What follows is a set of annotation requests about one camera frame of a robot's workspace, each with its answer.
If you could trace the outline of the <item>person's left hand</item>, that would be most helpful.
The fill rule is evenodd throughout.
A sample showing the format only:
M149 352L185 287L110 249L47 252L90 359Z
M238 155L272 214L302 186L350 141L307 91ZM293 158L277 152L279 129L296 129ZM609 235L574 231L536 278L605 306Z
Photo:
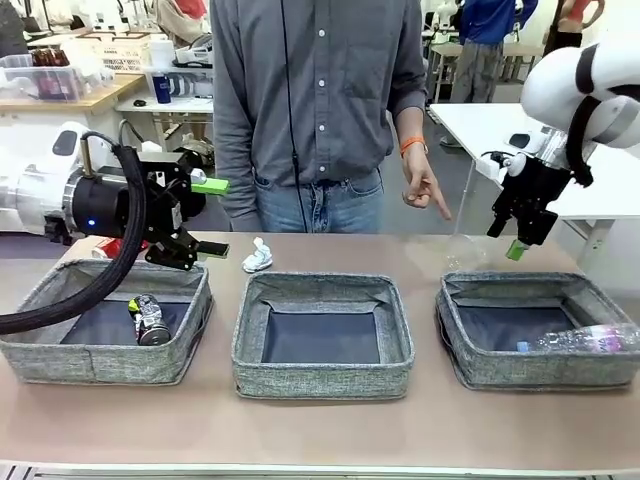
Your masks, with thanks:
M427 150L421 143L408 148L402 155L402 167L408 188L403 193L404 202L414 208L426 209L435 205L441 217L451 220L452 214L440 189L428 158Z

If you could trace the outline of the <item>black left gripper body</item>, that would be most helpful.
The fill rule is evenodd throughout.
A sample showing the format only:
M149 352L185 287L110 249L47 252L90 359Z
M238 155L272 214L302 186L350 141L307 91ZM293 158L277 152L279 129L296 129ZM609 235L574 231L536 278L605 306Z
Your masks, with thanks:
M193 166L185 153L144 154L140 164L147 198L144 236L172 235L193 216ZM122 169L106 165L95 177L80 178L73 194L72 218L84 234L123 237L129 219L129 192Z

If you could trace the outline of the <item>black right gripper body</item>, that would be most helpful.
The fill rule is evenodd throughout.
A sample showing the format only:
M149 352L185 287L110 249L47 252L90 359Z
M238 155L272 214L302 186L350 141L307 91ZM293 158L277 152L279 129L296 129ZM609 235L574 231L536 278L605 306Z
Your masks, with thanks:
M559 198L572 178L569 170L550 167L526 155L516 155L512 162L516 166L507 168L502 191L494 202L495 213L513 213L527 202L545 209Z

